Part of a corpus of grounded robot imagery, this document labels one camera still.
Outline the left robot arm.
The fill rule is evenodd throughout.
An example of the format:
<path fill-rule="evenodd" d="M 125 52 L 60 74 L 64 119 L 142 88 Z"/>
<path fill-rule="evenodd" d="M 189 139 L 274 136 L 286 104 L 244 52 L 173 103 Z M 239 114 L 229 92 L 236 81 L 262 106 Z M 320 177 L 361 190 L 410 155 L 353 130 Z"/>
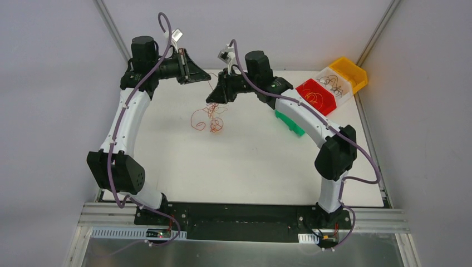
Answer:
<path fill-rule="evenodd" d="M 146 182 L 145 169 L 134 159 L 137 133 L 154 91 L 161 80 L 176 79 L 181 85 L 209 81 L 210 74 L 197 66 L 186 49 L 169 37 L 164 54 L 150 36 L 132 40 L 132 57 L 120 79 L 119 105 L 110 131 L 97 151 L 90 151 L 86 162 L 99 188 L 110 191 L 120 208 L 130 200 L 148 208 L 148 217 L 165 224 L 170 210 L 162 204 L 166 196 Z"/>

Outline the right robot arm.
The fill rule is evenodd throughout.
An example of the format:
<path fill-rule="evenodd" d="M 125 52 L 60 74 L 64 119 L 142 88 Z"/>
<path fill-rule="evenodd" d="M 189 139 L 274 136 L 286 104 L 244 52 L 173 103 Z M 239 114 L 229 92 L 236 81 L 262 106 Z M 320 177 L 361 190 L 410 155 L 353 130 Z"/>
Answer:
<path fill-rule="evenodd" d="M 206 103 L 228 104 L 241 93 L 254 92 L 262 103 L 301 127 L 319 148 L 314 166 L 322 181 L 314 218 L 321 227 L 330 228 L 342 212 L 339 202 L 341 179 L 352 169 L 357 158 L 356 130 L 350 125 L 331 125 L 324 115 L 309 106 L 292 84 L 273 74 L 263 51 L 247 53 L 247 70 L 239 74 L 233 70 L 238 60 L 232 48 L 221 50 L 218 58 L 227 67 L 219 72 L 217 85 Z"/>

